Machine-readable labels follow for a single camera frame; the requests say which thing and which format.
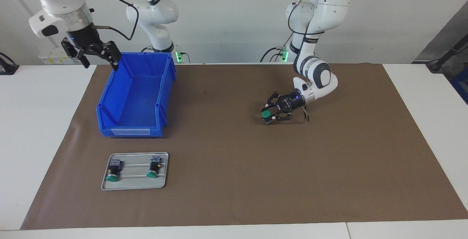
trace brown work surface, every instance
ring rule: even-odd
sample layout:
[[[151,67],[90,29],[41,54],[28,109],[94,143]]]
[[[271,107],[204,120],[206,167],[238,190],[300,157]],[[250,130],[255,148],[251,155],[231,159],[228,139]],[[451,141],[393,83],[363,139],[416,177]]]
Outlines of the brown work surface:
[[[101,135],[98,66],[22,229],[468,219],[381,65],[335,64],[337,90],[264,125],[292,66],[177,66],[163,139]],[[102,191],[113,153],[170,154],[162,189]]]

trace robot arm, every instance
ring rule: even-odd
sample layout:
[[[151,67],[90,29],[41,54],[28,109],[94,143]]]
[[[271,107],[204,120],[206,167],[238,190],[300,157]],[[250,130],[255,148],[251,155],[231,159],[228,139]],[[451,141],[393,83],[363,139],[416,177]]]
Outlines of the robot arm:
[[[154,52],[172,52],[174,43],[169,31],[162,24],[176,22],[179,10],[170,0],[146,0],[134,3],[139,11],[138,25],[148,34]],[[127,18],[136,21],[137,14],[130,7],[127,8]]]
[[[85,0],[40,0],[42,10],[30,18],[30,26],[40,37],[66,33],[61,42],[69,57],[75,57],[89,67],[87,55],[96,55],[118,69],[121,54],[113,41],[102,42],[94,28],[93,18]]]
[[[286,16],[291,23],[294,36],[290,44],[294,59],[294,71],[307,79],[294,78],[295,90],[285,96],[277,92],[267,101],[262,116],[266,124],[274,120],[290,120],[291,111],[314,102],[334,91],[338,86],[337,77],[330,65],[315,55],[320,36],[327,30],[339,26],[346,17],[351,0],[298,0],[289,5]],[[279,114],[286,116],[278,120]]]

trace green button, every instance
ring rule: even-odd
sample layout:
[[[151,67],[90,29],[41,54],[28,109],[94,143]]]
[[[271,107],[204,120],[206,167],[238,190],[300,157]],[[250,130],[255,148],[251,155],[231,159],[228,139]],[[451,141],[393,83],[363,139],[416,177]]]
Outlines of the green button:
[[[110,182],[117,182],[118,178],[116,176],[107,176],[106,180]]]
[[[262,112],[263,118],[268,118],[271,115],[271,112],[269,110],[265,110]]]
[[[157,177],[156,173],[154,172],[148,172],[147,176],[150,177],[151,179],[155,179]]]

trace aluminum tray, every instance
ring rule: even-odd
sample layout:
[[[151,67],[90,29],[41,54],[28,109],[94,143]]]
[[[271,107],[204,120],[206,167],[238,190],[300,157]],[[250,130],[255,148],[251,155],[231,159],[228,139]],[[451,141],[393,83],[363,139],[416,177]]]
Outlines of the aluminum tray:
[[[160,156],[162,159],[162,167],[159,169],[158,177],[155,179],[146,176],[152,156]],[[106,180],[107,167],[112,159],[120,159],[124,162],[119,181],[117,182]],[[167,152],[112,154],[109,157],[109,161],[107,161],[101,189],[103,191],[160,189],[166,184],[168,162],[169,154]]]

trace black cable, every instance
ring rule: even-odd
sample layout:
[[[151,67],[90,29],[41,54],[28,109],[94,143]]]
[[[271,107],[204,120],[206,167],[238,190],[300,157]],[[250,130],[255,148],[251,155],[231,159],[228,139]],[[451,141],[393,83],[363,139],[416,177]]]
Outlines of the black cable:
[[[307,120],[307,122],[310,122],[310,117],[307,113],[307,105],[304,106],[304,118]]]
[[[271,62],[273,60],[274,56],[276,56],[276,59],[278,59],[278,56],[281,56],[281,55],[283,55],[283,54],[278,53],[278,54],[275,54],[275,55],[271,56],[271,59],[269,59],[269,62]]]
[[[305,43],[305,42],[302,42],[302,43],[301,43],[301,47],[299,48],[299,52],[302,51],[302,46],[304,46],[304,43]]]
[[[465,49],[468,49],[468,46],[466,46],[464,49],[459,50],[456,54],[453,54],[453,56],[462,53]],[[441,59],[442,59],[442,58],[435,59],[435,60],[432,60],[432,61],[428,61],[428,62],[426,62],[426,64],[431,63],[431,62],[435,62],[435,61],[438,61],[438,60],[441,60]]]
[[[288,28],[289,30],[291,30],[293,33],[295,34],[300,34],[300,35],[313,35],[313,34],[316,34],[316,33],[307,33],[307,29],[306,29],[306,32],[305,33],[301,33],[301,32],[297,32],[297,31],[294,31],[292,28],[291,28],[291,16],[293,15],[292,13],[294,12],[294,10],[299,6],[299,4],[302,2],[302,0],[298,0],[298,2],[296,3],[296,5],[292,8],[291,10],[291,13],[289,13],[289,17],[288,17]]]
[[[192,63],[192,61],[190,61],[190,55],[187,52],[181,52],[180,55],[187,55],[189,58],[189,63]]]
[[[273,48],[267,50],[267,51],[265,52],[265,54],[262,56],[262,59],[260,60],[260,62],[262,62],[262,61],[264,60],[264,58],[266,57],[266,55],[267,55],[269,52],[274,51],[275,49],[277,49],[277,48],[276,48],[276,47],[273,47]]]
[[[11,63],[13,63],[14,65],[16,65],[16,63],[15,63],[10,57],[8,57],[6,54],[0,52],[0,55],[2,55],[3,57],[5,57],[7,60],[11,61]]]
[[[142,49],[140,52],[144,52],[146,50],[150,50],[150,51],[153,51],[153,52],[162,52],[160,51],[159,49],[154,49],[153,47],[145,47],[144,49]]]
[[[283,44],[283,47],[286,47],[286,44],[288,44],[288,41],[291,39],[291,37],[293,36],[294,33],[291,33],[291,35],[289,36],[289,38],[286,40],[286,42]]]
[[[137,25],[138,25],[138,19],[139,19],[139,16],[140,16],[140,12],[138,11],[138,9],[133,5],[133,4],[130,4],[129,2],[125,1],[125,0],[118,0],[124,4],[126,4],[127,6],[129,7],[132,7],[136,12],[137,12],[137,18],[135,20],[135,26],[133,26],[133,30],[132,30],[132,34],[130,35],[130,37],[127,37],[125,34],[123,34],[121,31],[117,30],[117,29],[114,29],[113,27],[107,27],[105,29],[111,29],[115,32],[117,32],[118,34],[122,35],[126,40],[128,41],[131,41],[133,39],[133,36],[135,34],[135,30],[137,29]]]

